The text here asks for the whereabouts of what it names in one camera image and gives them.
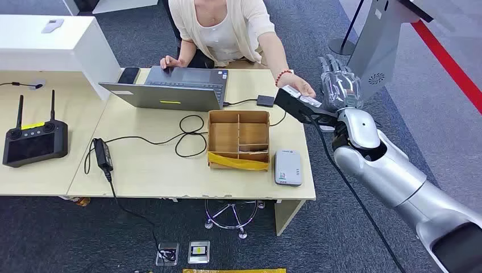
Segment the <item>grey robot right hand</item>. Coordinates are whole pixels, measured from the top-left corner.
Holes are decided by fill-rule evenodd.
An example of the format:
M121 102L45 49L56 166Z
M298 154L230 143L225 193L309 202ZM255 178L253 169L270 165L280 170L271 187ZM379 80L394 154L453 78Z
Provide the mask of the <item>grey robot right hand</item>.
M319 57L322 66L323 109L332 113L346 107L362 109L360 78L333 55Z

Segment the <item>person's left hand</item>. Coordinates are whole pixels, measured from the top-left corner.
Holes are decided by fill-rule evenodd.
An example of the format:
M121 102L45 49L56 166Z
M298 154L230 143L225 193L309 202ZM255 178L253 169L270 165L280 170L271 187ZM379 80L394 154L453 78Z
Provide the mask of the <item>person's left hand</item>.
M289 85L298 90L303 96L316 97L314 89L308 82L289 71L283 71L283 73L278 76L276 85L279 88Z

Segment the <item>person's right hand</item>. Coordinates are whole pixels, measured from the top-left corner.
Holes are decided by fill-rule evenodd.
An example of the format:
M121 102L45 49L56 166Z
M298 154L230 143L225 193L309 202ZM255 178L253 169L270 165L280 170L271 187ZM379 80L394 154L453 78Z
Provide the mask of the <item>person's right hand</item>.
M166 55L160 59L160 67L166 70L169 67L186 67L186 64L182 59L175 59L174 57Z

